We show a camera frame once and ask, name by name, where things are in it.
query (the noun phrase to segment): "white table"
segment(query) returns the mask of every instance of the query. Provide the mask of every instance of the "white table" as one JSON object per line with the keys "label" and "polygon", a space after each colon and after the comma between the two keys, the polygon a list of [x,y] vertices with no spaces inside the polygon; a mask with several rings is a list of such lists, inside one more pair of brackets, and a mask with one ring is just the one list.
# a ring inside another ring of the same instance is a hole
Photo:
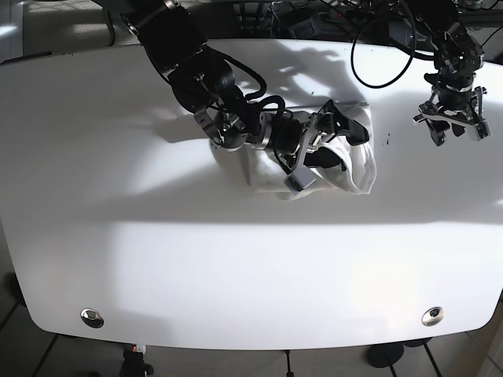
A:
{"label": "white table", "polygon": [[[367,90],[351,74],[347,44],[212,45],[262,74],[289,106],[368,101],[373,193],[295,202],[252,194],[238,154],[211,151],[139,46],[2,67],[0,215],[35,323],[80,337],[236,350],[482,327],[503,287],[503,69],[486,64],[476,79],[489,92],[493,137],[449,133],[437,148],[412,121],[429,97],[427,62]],[[356,57],[371,83],[407,58],[375,46],[359,46]],[[445,318],[425,327],[434,306]],[[105,325],[87,327],[83,308]]]}

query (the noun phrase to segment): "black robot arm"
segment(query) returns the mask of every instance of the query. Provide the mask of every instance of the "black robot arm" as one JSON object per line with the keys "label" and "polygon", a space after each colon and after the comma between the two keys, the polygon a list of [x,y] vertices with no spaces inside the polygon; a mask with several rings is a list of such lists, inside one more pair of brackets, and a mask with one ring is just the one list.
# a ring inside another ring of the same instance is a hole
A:
{"label": "black robot arm", "polygon": [[[320,152],[323,142],[337,136],[346,137],[350,145],[369,141],[365,127],[346,118],[332,101],[303,122],[285,110],[285,101],[280,96],[259,101],[267,89],[263,78],[245,64],[208,46],[189,12],[175,0],[95,1],[121,14],[125,25],[145,48],[153,67],[172,87],[180,105],[194,114],[216,148],[233,151],[246,143],[273,152],[287,174],[285,184],[292,192],[300,192],[314,182],[314,174],[308,167],[333,167],[341,163],[337,156],[327,157]],[[459,22],[456,7],[450,0],[399,1],[407,1],[417,22],[429,30],[436,48],[432,60],[438,73],[425,76],[433,94],[420,106],[415,120],[428,124],[437,145],[444,142],[444,131],[450,125],[457,136],[465,129],[470,129],[478,140],[489,136],[489,127],[482,117],[485,89],[472,90],[475,71],[483,64],[483,51]],[[259,90],[244,95],[235,83],[231,65],[256,80]],[[274,106],[273,112],[265,108],[269,105]],[[216,111],[216,115],[210,116],[209,109]]]}
{"label": "black robot arm", "polygon": [[414,119],[427,123],[437,145],[445,142],[445,131],[451,126],[457,137],[465,132],[476,141],[490,136],[483,118],[486,89],[473,89],[475,71],[483,66],[482,47],[468,34],[450,0],[409,0],[409,7],[431,35],[437,69],[437,73],[424,76],[432,86],[432,95]]}

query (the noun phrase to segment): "white cloth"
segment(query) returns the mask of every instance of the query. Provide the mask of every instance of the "white cloth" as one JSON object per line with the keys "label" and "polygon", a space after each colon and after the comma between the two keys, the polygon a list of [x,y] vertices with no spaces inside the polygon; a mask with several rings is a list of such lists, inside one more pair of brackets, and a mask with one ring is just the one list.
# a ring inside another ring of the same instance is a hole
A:
{"label": "white cloth", "polygon": [[368,104],[336,104],[348,118],[362,124],[368,131],[370,141],[363,145],[351,146],[345,137],[336,137],[322,146],[336,153],[344,162],[342,166],[329,169],[311,168],[316,181],[306,190],[294,195],[286,187],[285,172],[278,165],[272,152],[257,151],[247,145],[248,182],[253,192],[274,193],[280,199],[293,200],[307,196],[315,191],[342,189],[355,195],[370,194],[376,180],[376,160],[374,159],[373,126]]}

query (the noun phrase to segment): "floor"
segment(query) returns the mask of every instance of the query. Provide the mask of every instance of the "floor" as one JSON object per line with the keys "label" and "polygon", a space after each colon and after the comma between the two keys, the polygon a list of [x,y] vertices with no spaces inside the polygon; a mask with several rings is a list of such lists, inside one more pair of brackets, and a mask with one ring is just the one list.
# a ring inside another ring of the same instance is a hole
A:
{"label": "floor", "polygon": [[[198,0],[188,5],[200,3]],[[84,49],[105,48],[109,43],[105,14],[88,0],[66,2],[24,3],[23,49],[24,55],[52,51],[67,53]],[[221,13],[230,12],[222,6]],[[210,23],[214,38],[222,38],[229,31],[218,20]],[[114,45],[137,43],[134,36],[114,17],[116,40]],[[491,31],[481,31],[477,38],[484,40]],[[500,52],[501,40],[496,38],[487,45],[489,56]],[[3,232],[0,232],[0,276],[13,273]],[[0,287],[0,320],[13,306],[5,286]],[[491,322],[473,335],[488,350],[494,333],[503,318],[503,307],[498,307]],[[0,375],[29,376],[50,344],[53,334],[47,333],[31,321],[29,312],[18,306],[0,332],[3,352],[0,353]],[[96,371],[103,376],[117,376],[122,364],[123,344],[92,339],[66,339],[60,337],[46,360],[39,376],[84,376]],[[465,334],[432,339],[431,351],[445,377],[476,377],[483,356]],[[376,370],[365,363],[368,347],[329,350],[303,350],[292,353],[292,368],[298,377],[332,376],[390,376],[388,369]],[[285,375],[285,356],[279,351],[244,352],[182,350],[149,347],[145,355],[153,365],[155,375],[172,377],[278,377]],[[429,377],[434,372],[423,349],[407,349],[396,365],[400,377]]]}

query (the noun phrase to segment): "black base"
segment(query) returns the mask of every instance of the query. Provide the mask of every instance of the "black base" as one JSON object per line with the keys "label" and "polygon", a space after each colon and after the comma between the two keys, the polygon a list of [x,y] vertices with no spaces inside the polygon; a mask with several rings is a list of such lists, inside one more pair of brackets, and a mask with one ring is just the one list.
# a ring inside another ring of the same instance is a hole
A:
{"label": "black base", "polygon": [[422,347],[424,343],[428,343],[430,340],[431,338],[408,340],[407,342],[404,342],[403,345],[409,348],[417,348]]}
{"label": "black base", "polygon": [[402,358],[403,352],[401,343],[376,344],[367,351],[367,361],[374,368],[389,368]]}

